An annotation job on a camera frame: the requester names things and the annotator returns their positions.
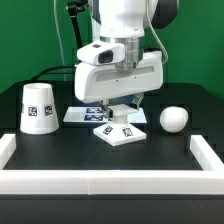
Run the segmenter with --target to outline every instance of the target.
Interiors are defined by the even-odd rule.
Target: green wall
[[[58,16],[66,64],[76,61],[74,34],[65,5]],[[197,83],[224,101],[224,1],[180,0],[175,21],[158,34],[169,53],[164,79]],[[79,16],[85,44],[91,40],[88,13]],[[145,44],[155,44],[149,31]],[[53,17],[53,0],[0,1],[0,92],[61,65]]]

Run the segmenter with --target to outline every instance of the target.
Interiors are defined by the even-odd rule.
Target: white cup
[[[27,134],[47,134],[59,128],[52,86],[31,83],[23,86],[20,130]]]

